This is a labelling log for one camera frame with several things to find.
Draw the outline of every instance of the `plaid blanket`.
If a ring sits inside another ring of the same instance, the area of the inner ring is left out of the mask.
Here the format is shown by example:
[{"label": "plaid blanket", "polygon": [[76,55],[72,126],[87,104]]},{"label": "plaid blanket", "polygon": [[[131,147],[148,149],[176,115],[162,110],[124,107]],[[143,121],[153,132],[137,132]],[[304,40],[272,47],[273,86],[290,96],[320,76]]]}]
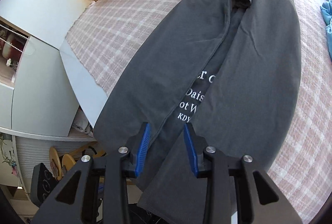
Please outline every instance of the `plaid blanket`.
[{"label": "plaid blanket", "polygon": [[[110,95],[136,51],[179,1],[99,0],[74,23],[66,39]],[[319,9],[324,1],[294,0],[301,27],[301,84],[291,127],[269,170],[304,224],[332,191],[332,64]]]}]

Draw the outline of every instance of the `blue garment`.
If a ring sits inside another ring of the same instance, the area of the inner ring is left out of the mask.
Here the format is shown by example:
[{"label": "blue garment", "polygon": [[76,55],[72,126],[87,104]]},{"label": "blue garment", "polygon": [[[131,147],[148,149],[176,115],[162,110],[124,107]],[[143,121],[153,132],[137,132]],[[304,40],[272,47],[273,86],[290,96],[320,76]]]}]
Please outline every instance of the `blue garment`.
[{"label": "blue garment", "polygon": [[326,1],[320,7],[326,26],[327,46],[332,60],[332,0]]}]

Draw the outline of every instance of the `silver bolt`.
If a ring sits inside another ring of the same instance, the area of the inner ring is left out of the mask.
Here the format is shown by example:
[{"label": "silver bolt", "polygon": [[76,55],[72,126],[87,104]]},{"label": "silver bolt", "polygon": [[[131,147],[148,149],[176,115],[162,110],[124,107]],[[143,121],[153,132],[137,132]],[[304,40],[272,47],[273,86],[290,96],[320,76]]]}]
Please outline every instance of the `silver bolt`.
[{"label": "silver bolt", "polygon": [[205,150],[208,153],[215,153],[215,147],[213,147],[213,146],[208,146],[208,147],[205,148]]},{"label": "silver bolt", "polygon": [[88,154],[81,157],[81,161],[83,161],[83,162],[89,162],[90,159],[91,159],[91,157]]},{"label": "silver bolt", "polygon": [[243,160],[244,160],[245,162],[250,163],[250,162],[252,162],[252,156],[246,154],[246,155],[243,157]]},{"label": "silver bolt", "polygon": [[125,153],[128,152],[128,148],[127,148],[126,146],[122,146],[122,147],[119,148],[118,151],[119,151],[119,153],[121,153],[121,154],[125,154]]}]

